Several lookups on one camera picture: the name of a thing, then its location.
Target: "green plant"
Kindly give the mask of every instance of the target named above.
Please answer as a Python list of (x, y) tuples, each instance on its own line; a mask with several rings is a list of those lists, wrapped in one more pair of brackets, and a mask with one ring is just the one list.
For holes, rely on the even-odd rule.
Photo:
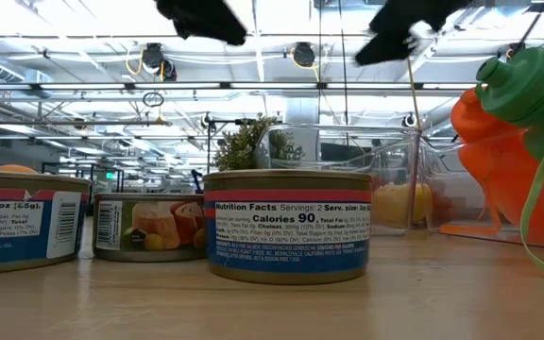
[[(226, 143), (213, 158), (220, 171), (256, 169), (255, 151), (264, 131), (276, 124), (276, 117), (260, 117), (243, 124), (238, 132), (224, 132)], [(270, 157), (277, 160), (299, 161), (303, 157), (301, 146), (295, 147), (290, 133), (271, 133), (269, 135)]]

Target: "ceiling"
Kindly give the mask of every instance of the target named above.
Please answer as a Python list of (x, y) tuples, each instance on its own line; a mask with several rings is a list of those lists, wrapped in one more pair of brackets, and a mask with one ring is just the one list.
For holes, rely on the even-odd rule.
[[(302, 111), (319, 111), (320, 124), (345, 124), (347, 111), (348, 123), (354, 126), (398, 127), (414, 110), (407, 63), (357, 67), (352, 62), (370, 40), (368, 22), (383, 1), (343, 1), (341, 13), (337, 0), (327, 1), (319, 13), (311, 0), (228, 0), (248, 31), (245, 45), (235, 47), (203, 38), (184, 41), (156, 11), (152, 0), (0, 0), (0, 64), (19, 74), (41, 71), (46, 82), (74, 83), (47, 90), (46, 95), (0, 89), (0, 121), (68, 123), (82, 118), (98, 122), (81, 129), (68, 125), (33, 126), (32, 130), (0, 127), (0, 136), (59, 136), (45, 140), (66, 156), (152, 157), (154, 161), (140, 160), (140, 166), (175, 167), (185, 173), (206, 168), (207, 139), (201, 126), (206, 112), (222, 120), (258, 114), (278, 115), (281, 120), (293, 114), (289, 112), (291, 100), (320, 96), (320, 100), (309, 101), (311, 108), (301, 107)], [(518, 42), (536, 17), (529, 10), (534, 5), (530, 1), (480, 3), (452, 14), (440, 34), (431, 33), (424, 23), (413, 27), (420, 44), (411, 61), (427, 135), (450, 135), (447, 122), (455, 98), (475, 82), (478, 67), (506, 51), (509, 43)], [(319, 67), (295, 65), (291, 50), (300, 42), (310, 44)], [(160, 81), (144, 68), (133, 74), (147, 43), (162, 44), (165, 57), (178, 73), (174, 84), (189, 84), (159, 89), (156, 84), (142, 89), (122, 87), (123, 91), (86, 86)], [(544, 14), (526, 43), (544, 47)], [(327, 84), (325, 91), (317, 89), (318, 81)], [(241, 89), (228, 85), (235, 82), (248, 85), (237, 85)], [(307, 86), (275, 85), (287, 82)], [(344, 82), (349, 84), (347, 91)], [(145, 88), (157, 89), (164, 103), (147, 107), (143, 98), (152, 90)], [(167, 125), (150, 125), (159, 116)], [(106, 125), (110, 121), (127, 125)], [(224, 130), (237, 128), (228, 124)], [(76, 136), (93, 138), (77, 140)], [(129, 145), (118, 143), (123, 136), (145, 138)], [(101, 152), (89, 155), (81, 147)], [(161, 161), (165, 159), (180, 160), (183, 168), (180, 170), (178, 161)]]

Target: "canned food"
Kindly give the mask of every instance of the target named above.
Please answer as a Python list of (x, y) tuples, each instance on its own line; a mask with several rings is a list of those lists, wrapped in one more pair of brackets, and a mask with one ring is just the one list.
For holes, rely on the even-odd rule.
[(0, 172), (0, 272), (73, 260), (90, 182)]
[(95, 195), (93, 255), (125, 262), (205, 257), (202, 195)]
[(370, 176), (310, 170), (207, 175), (207, 257), (239, 281), (313, 284), (366, 271)]

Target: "orange object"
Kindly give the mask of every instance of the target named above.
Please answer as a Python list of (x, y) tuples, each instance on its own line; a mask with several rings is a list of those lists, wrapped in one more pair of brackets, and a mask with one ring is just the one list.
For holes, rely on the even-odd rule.
[(22, 165), (1, 165), (0, 171), (5, 172), (17, 172), (17, 173), (26, 173), (26, 174), (37, 174), (37, 171)]
[[(526, 150), (525, 129), (492, 116), (482, 109), (473, 91), (464, 93), (455, 105), (451, 120), (465, 145), (459, 149), (459, 160), (480, 183), (491, 212), (493, 206), (514, 225), (530, 192), (538, 161)], [(495, 225), (500, 223), (493, 213)], [(544, 234), (544, 188), (536, 204), (530, 237)]]

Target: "barcode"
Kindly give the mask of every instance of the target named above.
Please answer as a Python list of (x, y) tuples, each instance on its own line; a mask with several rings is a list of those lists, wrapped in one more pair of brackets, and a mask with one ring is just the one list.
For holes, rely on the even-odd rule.
[(99, 245), (112, 244), (112, 229), (114, 221), (114, 202), (102, 202), (98, 209), (98, 231), (96, 241)]
[(58, 228), (56, 229), (56, 240), (74, 242), (75, 217), (78, 208), (76, 202), (61, 202), (58, 209)]

